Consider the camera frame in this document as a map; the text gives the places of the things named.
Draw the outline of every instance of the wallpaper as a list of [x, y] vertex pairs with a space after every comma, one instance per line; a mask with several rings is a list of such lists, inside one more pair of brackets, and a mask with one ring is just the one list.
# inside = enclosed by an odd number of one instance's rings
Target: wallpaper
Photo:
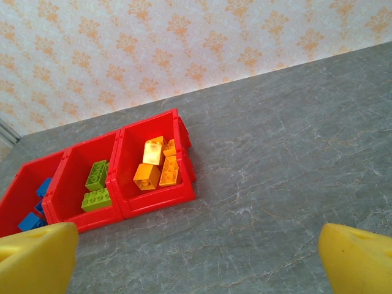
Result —
[[0, 0], [19, 134], [392, 40], [390, 0]]

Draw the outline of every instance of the toy building block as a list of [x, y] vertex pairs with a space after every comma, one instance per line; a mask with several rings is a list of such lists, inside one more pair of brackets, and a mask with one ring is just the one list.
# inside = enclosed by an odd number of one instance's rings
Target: toy building block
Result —
[[106, 175], [108, 175], [108, 171], [109, 171], [109, 162], [107, 164], [105, 164], [105, 171], [106, 171]]
[[35, 209], [36, 209], [36, 211], [38, 211], [39, 213], [42, 213], [42, 214], [43, 214], [42, 200], [36, 205]]
[[174, 186], [180, 181], [177, 157], [175, 155], [166, 157], [159, 185], [161, 187]]
[[169, 157], [173, 155], [176, 155], [176, 145], [174, 144], [174, 139], [171, 139], [164, 149], [164, 156]]
[[164, 136], [160, 136], [160, 137], [153, 138], [151, 140], [147, 140], [146, 143], [160, 144], [160, 145], [162, 145], [162, 149], [165, 149], [166, 144], [167, 144]]
[[146, 143], [143, 154], [144, 164], [162, 165], [164, 163], [163, 146], [161, 144]]
[[0, 238], [1, 293], [64, 294], [76, 264], [71, 222]]
[[47, 193], [47, 190], [49, 188], [49, 184], [51, 182], [51, 178], [47, 178], [41, 186], [36, 190], [36, 194], [38, 197], [44, 198], [45, 194]]
[[318, 252], [333, 293], [392, 293], [391, 237], [325, 224]]
[[81, 208], [88, 212], [111, 205], [111, 198], [107, 188], [85, 193]]
[[47, 225], [47, 222], [37, 217], [34, 213], [29, 213], [18, 225], [18, 228], [25, 232], [34, 228], [43, 227], [44, 225]]
[[154, 190], [157, 188], [160, 171], [153, 164], [139, 164], [134, 182], [140, 190]]
[[105, 168], [106, 164], [106, 160], [102, 160], [95, 162], [92, 165], [90, 174], [85, 185], [89, 191], [95, 191], [103, 189], [105, 187], [105, 181], [107, 176]]

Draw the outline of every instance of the green lego brick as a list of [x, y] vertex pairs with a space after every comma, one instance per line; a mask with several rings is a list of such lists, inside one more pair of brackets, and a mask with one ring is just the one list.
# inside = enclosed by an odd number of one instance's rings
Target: green lego brick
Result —
[[81, 208], [88, 212], [111, 205], [111, 198], [107, 188], [85, 193]]
[[90, 174], [86, 182], [86, 188], [89, 191], [95, 191], [103, 189], [105, 187], [105, 181], [107, 176], [107, 169], [105, 168], [107, 164], [106, 160], [95, 162], [92, 165]]
[[106, 175], [107, 175], [108, 171], [109, 171], [109, 162], [107, 164], [105, 164], [105, 170], [106, 170]]

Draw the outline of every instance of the lego duplo brick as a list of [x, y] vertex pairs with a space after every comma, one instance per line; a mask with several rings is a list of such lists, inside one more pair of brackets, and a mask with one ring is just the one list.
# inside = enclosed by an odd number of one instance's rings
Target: lego duplo brick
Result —
[[51, 178], [47, 178], [41, 186], [36, 190], [36, 194], [38, 197], [44, 198], [45, 194], [47, 193], [47, 190], [49, 188], [51, 182]]
[[108, 171], [109, 171], [109, 162], [107, 164], [105, 164], [106, 175], [108, 175]]
[[156, 138], [147, 140], [146, 143], [160, 144], [160, 145], [162, 145], [162, 150], [165, 149], [166, 144], [167, 144], [164, 136], [160, 136], [160, 137], [156, 137]]
[[163, 146], [155, 143], [145, 143], [143, 163], [162, 165], [164, 163]]
[[153, 164], [139, 164], [134, 182], [140, 190], [154, 190], [157, 188], [160, 171]]
[[47, 225], [47, 222], [36, 216], [34, 213], [29, 213], [18, 225], [18, 228], [25, 232], [34, 228], [43, 227], [44, 225]]
[[174, 139], [171, 139], [164, 148], [164, 156], [169, 157], [174, 155], [176, 155], [176, 145]]
[[179, 174], [177, 157], [175, 155], [166, 157], [159, 185], [161, 187], [174, 186], [179, 184], [180, 181], [181, 177]]
[[107, 169], [105, 168], [107, 164], [106, 160], [95, 162], [92, 165], [90, 174], [86, 182], [86, 188], [89, 191], [95, 191], [103, 189], [105, 187], [105, 181], [107, 176]]
[[107, 188], [85, 193], [85, 197], [81, 204], [81, 208], [86, 212], [107, 206], [111, 206], [111, 198]]

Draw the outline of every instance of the marble surface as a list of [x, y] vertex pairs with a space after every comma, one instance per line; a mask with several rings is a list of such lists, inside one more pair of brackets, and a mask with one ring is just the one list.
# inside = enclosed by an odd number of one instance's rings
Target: marble surface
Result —
[[68, 293], [331, 293], [336, 222], [392, 235], [392, 43], [22, 138], [19, 166], [173, 107], [198, 199], [80, 235]]

